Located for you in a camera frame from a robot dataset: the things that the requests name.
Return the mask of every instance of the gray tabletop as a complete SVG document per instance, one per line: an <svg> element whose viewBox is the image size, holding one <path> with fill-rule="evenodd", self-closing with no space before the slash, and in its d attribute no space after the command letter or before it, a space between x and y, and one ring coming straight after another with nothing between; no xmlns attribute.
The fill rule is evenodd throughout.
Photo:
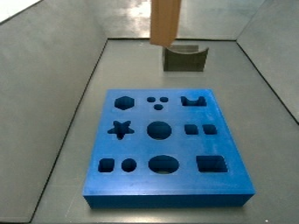
<svg viewBox="0 0 299 224"><path fill-rule="evenodd" d="M161 48L109 40L31 222L296 223L299 127L234 42L209 48L202 73L162 71ZM90 210L81 197L101 104L109 88L210 88L256 188L242 207Z"/></svg>

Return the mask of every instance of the gray object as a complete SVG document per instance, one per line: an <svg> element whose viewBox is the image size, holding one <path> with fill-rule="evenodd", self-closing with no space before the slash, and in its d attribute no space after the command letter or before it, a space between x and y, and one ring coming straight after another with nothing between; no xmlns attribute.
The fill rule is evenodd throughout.
<svg viewBox="0 0 299 224"><path fill-rule="evenodd" d="M34 223L296 223L299 127L294 120L234 42L180 41L174 44L209 48L204 73L164 73L160 46L146 41L108 41ZM212 88L256 187L256 195L245 206L89 209L80 193L109 88Z"/></svg>
<svg viewBox="0 0 299 224"><path fill-rule="evenodd" d="M197 45L170 45L162 48L162 70L201 72L209 48L198 51Z"/></svg>
<svg viewBox="0 0 299 224"><path fill-rule="evenodd" d="M181 0L178 39L234 40L264 0ZM112 39L149 37L149 0L90 1Z"/></svg>
<svg viewBox="0 0 299 224"><path fill-rule="evenodd" d="M237 43L299 122L299 2L266 0Z"/></svg>
<svg viewBox="0 0 299 224"><path fill-rule="evenodd" d="M84 1L41 1L0 26L0 222L33 216L105 42Z"/></svg>

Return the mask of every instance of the blue foam block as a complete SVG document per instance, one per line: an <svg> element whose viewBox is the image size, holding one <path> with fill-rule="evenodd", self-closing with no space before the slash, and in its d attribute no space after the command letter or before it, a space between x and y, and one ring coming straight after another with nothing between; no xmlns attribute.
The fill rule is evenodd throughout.
<svg viewBox="0 0 299 224"><path fill-rule="evenodd" d="M240 207L254 194L208 89L106 91L82 196L100 207Z"/></svg>

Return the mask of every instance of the square hole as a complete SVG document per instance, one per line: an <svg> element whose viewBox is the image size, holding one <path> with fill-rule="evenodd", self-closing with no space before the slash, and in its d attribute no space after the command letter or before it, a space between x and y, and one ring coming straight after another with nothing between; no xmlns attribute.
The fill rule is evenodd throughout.
<svg viewBox="0 0 299 224"><path fill-rule="evenodd" d="M198 172L228 172L228 167L221 156L197 156Z"/></svg>
<svg viewBox="0 0 299 224"><path fill-rule="evenodd" d="M201 128L205 135L217 135L217 129L213 124L202 124Z"/></svg>
<svg viewBox="0 0 299 224"><path fill-rule="evenodd" d="M198 129L194 124L184 124L185 135L198 135Z"/></svg>
<svg viewBox="0 0 299 224"><path fill-rule="evenodd" d="M114 159L113 158L101 158L97 163L98 172L112 172L114 169Z"/></svg>

